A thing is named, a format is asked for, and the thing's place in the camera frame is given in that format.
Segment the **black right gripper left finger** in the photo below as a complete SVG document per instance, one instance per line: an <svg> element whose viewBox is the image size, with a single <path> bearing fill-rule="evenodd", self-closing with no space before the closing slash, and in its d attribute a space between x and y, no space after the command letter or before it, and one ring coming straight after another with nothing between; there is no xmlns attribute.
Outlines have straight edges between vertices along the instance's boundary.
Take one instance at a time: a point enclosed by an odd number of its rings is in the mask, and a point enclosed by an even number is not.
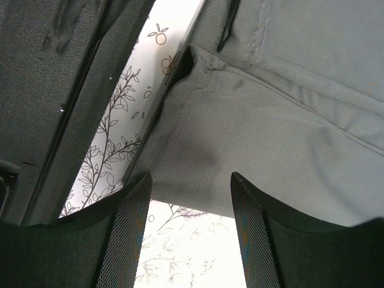
<svg viewBox="0 0 384 288"><path fill-rule="evenodd" d="M152 179L50 224L1 223L2 287L133 287Z"/></svg>

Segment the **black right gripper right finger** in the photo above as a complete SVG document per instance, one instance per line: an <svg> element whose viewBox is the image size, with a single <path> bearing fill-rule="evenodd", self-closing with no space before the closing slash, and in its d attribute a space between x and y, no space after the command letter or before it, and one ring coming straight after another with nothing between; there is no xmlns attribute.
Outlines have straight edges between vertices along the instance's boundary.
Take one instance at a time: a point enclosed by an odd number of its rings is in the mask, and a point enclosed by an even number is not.
<svg viewBox="0 0 384 288"><path fill-rule="evenodd" d="M382 287L383 219L345 227L302 213L235 172L232 205L247 287Z"/></svg>

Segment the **dark grey t shirt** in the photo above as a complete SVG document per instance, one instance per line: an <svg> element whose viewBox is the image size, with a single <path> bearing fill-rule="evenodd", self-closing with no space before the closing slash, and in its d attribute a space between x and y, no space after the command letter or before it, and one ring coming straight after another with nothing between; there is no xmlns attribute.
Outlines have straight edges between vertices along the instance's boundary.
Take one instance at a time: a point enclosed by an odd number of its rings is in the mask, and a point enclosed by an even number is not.
<svg viewBox="0 0 384 288"><path fill-rule="evenodd" d="M132 175L152 196L232 216L238 172L316 218L383 215L383 2L208 1L191 73L165 97Z"/></svg>

